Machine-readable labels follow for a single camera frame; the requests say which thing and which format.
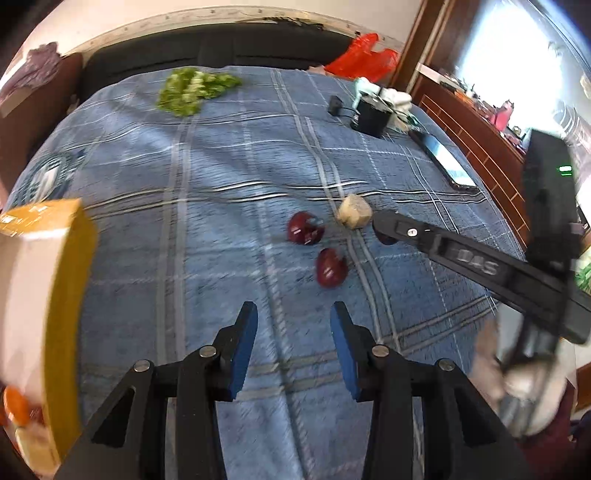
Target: white wall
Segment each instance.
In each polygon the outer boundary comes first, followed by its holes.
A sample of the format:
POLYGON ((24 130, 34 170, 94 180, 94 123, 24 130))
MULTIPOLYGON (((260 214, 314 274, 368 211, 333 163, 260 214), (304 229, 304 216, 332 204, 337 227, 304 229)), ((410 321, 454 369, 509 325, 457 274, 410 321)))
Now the white wall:
POLYGON ((25 51, 50 41, 66 53, 123 25, 200 7, 279 7, 354 22, 404 43, 421 0, 64 0, 25 42, 25 51))

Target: green vegetable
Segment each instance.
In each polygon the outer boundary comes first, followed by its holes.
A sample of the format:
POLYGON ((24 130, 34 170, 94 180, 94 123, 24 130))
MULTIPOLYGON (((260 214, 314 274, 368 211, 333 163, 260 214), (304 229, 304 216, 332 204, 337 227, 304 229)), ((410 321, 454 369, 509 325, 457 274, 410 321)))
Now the green vegetable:
POLYGON ((582 268, 575 276, 574 282, 585 293, 591 294, 591 263, 582 268))
POLYGON ((229 73, 200 72, 192 67, 175 69, 166 79, 156 106, 177 116, 194 115, 204 98, 215 98, 241 84, 229 73))

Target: yellow box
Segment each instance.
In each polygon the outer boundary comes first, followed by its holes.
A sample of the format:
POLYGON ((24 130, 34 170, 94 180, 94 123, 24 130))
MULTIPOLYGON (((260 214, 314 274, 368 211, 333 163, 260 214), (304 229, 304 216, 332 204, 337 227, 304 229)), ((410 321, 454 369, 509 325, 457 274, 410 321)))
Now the yellow box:
POLYGON ((60 461, 81 432, 77 332, 96 242, 80 200, 0 215, 0 379, 43 405, 60 461))

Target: bed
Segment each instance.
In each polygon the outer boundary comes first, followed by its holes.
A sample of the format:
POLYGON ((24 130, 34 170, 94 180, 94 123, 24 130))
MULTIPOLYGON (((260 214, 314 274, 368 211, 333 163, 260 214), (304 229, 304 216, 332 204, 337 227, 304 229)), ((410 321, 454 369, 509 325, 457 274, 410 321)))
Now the bed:
MULTIPOLYGON (((252 300, 259 328, 245 385, 234 403, 218 405, 228 478, 358 479, 371 405, 346 391, 331 305, 345 301, 355 323, 407 358, 447 357, 466 372, 476 332, 496 307, 483 287, 410 246, 385 246, 371 228, 339 225, 340 201, 357 193, 374 210, 394 208, 522 253, 469 162, 419 108, 412 113, 478 192, 453 190, 406 135, 377 139, 330 116, 330 95, 352 100, 350 82, 301 70, 224 71, 243 85, 188 118, 155 108, 171 70, 99 90, 49 136, 7 208, 81 197, 98 227, 80 317, 84 422, 136 360, 184 358, 252 300), (321 243, 287 242, 286 223, 299 210, 324 219, 321 243), (326 247, 345 253, 350 268, 331 290, 315 279, 326 247)), ((174 403, 169 413, 174 418, 174 403)), ((172 422, 167 428, 170 457, 172 422)), ((167 475, 174 477, 171 462, 167 475)))

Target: red plastic bag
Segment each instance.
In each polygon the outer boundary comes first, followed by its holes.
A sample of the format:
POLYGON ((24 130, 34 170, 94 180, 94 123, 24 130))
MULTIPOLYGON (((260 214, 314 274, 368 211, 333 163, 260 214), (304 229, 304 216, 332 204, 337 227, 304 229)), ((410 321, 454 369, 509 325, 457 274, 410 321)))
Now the red plastic bag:
POLYGON ((325 71, 339 77, 349 79, 365 77, 370 82, 377 82, 396 69, 400 56, 397 51, 391 48, 371 51, 378 40, 377 33, 368 33, 357 37, 351 42, 345 53, 324 67, 325 71))

